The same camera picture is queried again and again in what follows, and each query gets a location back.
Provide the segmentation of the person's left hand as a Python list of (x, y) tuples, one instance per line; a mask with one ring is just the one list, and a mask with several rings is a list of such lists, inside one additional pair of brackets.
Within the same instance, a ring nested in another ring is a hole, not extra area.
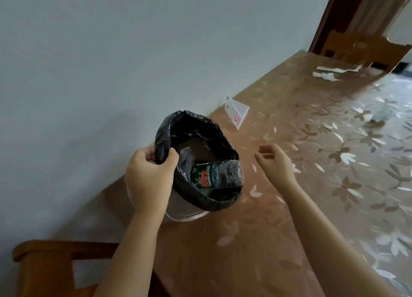
[(162, 221), (171, 195), (173, 178), (155, 162), (155, 148), (135, 151), (125, 172), (125, 184), (137, 214)]

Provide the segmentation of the person's right hand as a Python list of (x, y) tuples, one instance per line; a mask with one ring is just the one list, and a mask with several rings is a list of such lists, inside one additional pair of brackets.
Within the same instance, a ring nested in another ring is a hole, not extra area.
[(280, 194), (297, 183), (291, 159), (277, 144), (260, 145), (257, 153), (272, 154), (272, 172), (267, 179)]

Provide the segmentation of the black trash bag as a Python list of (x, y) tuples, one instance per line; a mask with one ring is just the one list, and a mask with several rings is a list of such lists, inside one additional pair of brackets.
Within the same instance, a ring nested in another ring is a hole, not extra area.
[(190, 111), (176, 111), (167, 116), (155, 137), (155, 158), (163, 163), (170, 148), (179, 154), (172, 188), (187, 202), (203, 211), (217, 212), (233, 206), (241, 197), (243, 186), (231, 189), (197, 188), (190, 180), (194, 164), (239, 160), (239, 154), (212, 119)]

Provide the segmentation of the person's right forearm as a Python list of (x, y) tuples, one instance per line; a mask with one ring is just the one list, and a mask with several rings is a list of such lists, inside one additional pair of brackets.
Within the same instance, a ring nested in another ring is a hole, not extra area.
[(281, 196), (325, 297), (401, 297), (297, 183)]

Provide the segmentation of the person's left forearm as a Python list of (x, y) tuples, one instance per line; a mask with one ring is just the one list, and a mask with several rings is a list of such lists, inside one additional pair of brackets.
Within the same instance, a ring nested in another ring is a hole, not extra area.
[(148, 297), (160, 209), (136, 210), (93, 297)]

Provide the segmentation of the floral brown tablecloth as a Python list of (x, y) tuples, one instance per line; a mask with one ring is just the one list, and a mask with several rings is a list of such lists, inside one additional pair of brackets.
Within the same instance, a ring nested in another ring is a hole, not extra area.
[(412, 79), (315, 77), (295, 54), (237, 98), (240, 130), (188, 111), (126, 169), (134, 214), (96, 296), (412, 297)]

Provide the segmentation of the plastic bottle with green label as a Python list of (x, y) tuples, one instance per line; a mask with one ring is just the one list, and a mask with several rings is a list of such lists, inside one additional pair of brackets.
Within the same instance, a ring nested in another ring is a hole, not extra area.
[(235, 159), (194, 164), (189, 175), (197, 188), (222, 190), (244, 185), (242, 164)]

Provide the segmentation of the white trash bin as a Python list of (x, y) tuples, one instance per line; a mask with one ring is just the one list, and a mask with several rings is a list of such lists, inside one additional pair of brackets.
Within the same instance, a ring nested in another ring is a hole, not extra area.
[[(127, 197), (133, 207), (130, 193), (126, 187)], [(169, 197), (166, 213), (162, 222), (190, 222), (208, 215), (208, 211), (203, 211), (200, 208), (193, 206), (185, 201), (173, 188)]]

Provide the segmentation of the white folded paper card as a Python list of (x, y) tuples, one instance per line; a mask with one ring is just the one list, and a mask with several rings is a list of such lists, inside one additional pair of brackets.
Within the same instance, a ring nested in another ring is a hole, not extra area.
[(224, 110), (237, 130), (240, 129), (249, 109), (248, 105), (226, 97)]

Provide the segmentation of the crumpled white tissue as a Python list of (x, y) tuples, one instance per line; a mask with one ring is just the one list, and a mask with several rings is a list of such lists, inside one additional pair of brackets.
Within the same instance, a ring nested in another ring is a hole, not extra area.
[(312, 72), (312, 76), (326, 81), (339, 81), (339, 79), (335, 78), (335, 74), (333, 72)]

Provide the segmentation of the white torn paper strip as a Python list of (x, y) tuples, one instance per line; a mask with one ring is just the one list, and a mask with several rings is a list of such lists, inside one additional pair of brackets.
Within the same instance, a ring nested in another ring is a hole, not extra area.
[(345, 73), (345, 72), (358, 72), (362, 67), (363, 65), (359, 65), (355, 69), (341, 69), (341, 68), (328, 68), (328, 67), (318, 66), (316, 70), (322, 71), (322, 72)]

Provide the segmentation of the crumpled clear plastic wrap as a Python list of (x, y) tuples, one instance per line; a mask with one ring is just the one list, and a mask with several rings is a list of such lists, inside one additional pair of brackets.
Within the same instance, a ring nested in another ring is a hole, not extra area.
[(394, 114), (394, 110), (390, 106), (383, 105), (383, 106), (378, 107), (373, 112), (370, 122), (384, 124), (387, 121), (389, 121), (391, 118), (393, 118), (394, 116), (396, 116)]

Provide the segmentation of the wooden chair with carved back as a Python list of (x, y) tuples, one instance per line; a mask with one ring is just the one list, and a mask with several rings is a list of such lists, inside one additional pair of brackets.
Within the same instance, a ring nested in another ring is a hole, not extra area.
[(363, 67), (377, 63), (385, 67), (386, 73), (390, 73), (411, 49), (412, 45), (393, 43), (382, 35), (339, 33), (332, 30), (320, 55)]

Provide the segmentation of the beige curtain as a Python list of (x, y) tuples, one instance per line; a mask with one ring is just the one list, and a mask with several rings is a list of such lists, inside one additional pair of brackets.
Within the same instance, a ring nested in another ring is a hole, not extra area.
[(347, 31), (363, 35), (386, 36), (395, 20), (411, 0), (362, 0)]

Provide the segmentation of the dark wooden door frame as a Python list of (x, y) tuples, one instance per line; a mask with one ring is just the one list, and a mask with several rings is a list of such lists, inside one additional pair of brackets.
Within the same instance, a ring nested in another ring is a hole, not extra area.
[(309, 47), (309, 52), (320, 54), (332, 30), (344, 33), (355, 16), (362, 0), (329, 0), (321, 22)]

